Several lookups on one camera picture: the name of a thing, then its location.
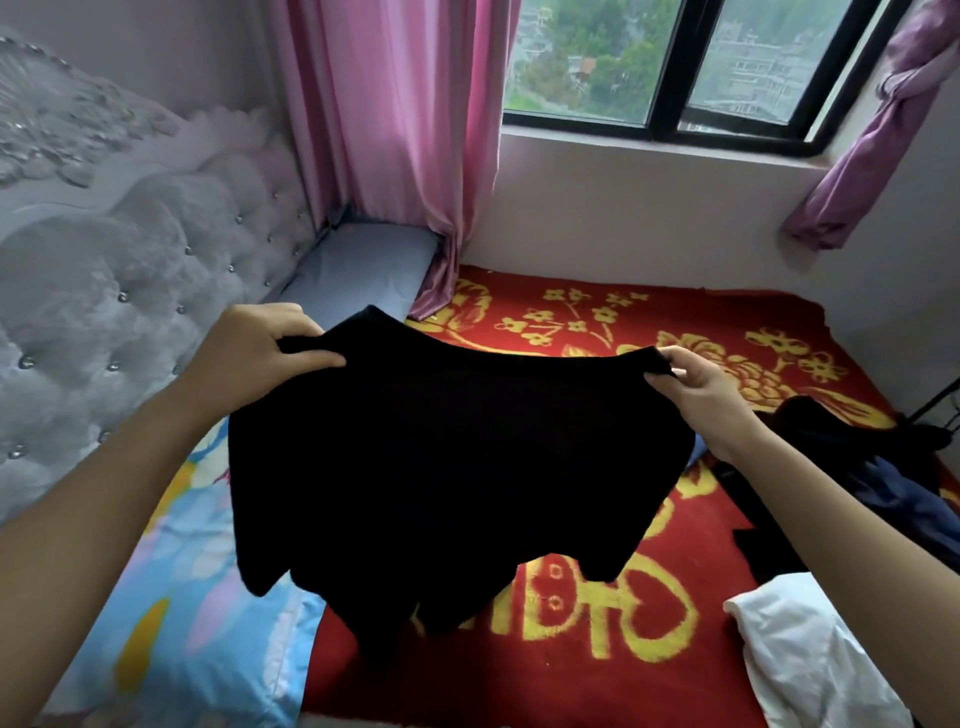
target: gray pillow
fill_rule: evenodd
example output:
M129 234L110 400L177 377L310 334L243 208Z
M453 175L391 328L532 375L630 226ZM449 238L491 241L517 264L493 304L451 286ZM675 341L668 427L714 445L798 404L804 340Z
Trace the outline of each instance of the gray pillow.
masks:
M323 328L370 304L403 321L439 241L426 228L346 223L303 259L276 300L299 303Z

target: purple curtain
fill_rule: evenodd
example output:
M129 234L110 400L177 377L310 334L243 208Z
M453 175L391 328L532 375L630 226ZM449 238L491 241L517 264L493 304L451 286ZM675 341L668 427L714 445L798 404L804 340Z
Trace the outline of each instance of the purple curtain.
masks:
M493 190L520 0L274 0L314 219L350 202L444 237L411 316L453 295Z
M960 65L960 0L930 0L886 49L883 105L852 148L783 223L815 250L842 248L879 198L926 119L940 84Z

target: white cloth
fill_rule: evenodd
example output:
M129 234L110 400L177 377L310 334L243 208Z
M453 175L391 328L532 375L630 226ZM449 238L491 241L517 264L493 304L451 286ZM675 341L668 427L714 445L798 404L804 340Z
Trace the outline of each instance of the white cloth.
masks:
M770 728L912 728L906 706L809 573L724 602Z

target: headboard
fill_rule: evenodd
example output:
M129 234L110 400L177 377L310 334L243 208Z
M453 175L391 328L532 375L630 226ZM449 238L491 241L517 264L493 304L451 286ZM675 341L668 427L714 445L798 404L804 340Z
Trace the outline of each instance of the headboard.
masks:
M186 120L0 36L0 522L314 240L265 111Z

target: forearm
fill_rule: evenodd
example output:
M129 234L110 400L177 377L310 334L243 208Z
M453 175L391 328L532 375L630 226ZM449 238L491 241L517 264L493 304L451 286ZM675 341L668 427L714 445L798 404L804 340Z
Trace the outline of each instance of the forearm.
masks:
M0 723L27 725L69 666L186 456L212 425L148 400L0 530Z
M731 461L907 707L960 724L960 576L765 428Z

